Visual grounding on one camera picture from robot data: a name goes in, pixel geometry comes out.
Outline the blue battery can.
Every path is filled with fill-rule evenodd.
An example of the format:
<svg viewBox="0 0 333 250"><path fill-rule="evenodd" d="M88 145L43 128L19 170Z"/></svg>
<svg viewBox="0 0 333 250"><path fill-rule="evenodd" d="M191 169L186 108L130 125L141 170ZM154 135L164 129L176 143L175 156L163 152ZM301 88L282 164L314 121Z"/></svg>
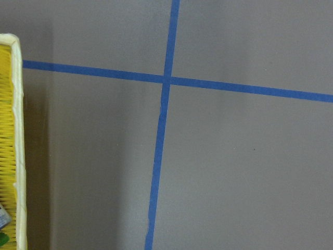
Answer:
<svg viewBox="0 0 333 250"><path fill-rule="evenodd" d="M3 207L3 205L0 204L0 229L6 227L10 222L11 222L11 216Z"/></svg>

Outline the yellow woven plastic basket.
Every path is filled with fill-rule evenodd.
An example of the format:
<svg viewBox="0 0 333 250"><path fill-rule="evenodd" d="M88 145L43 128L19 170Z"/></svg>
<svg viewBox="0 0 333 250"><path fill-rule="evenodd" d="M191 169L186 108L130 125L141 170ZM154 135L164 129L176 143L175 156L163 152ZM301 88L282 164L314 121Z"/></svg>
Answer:
<svg viewBox="0 0 333 250"><path fill-rule="evenodd" d="M1 249L27 249L22 55L19 38L1 34L1 204L11 222Z"/></svg>

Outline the green toy piece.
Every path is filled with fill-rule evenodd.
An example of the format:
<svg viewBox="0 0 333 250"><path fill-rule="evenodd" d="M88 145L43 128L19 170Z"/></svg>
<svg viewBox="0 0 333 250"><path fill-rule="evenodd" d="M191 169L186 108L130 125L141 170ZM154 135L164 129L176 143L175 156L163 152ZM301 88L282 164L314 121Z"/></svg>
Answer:
<svg viewBox="0 0 333 250"><path fill-rule="evenodd" d="M0 247L4 246L9 240L10 238L6 233L0 232Z"/></svg>

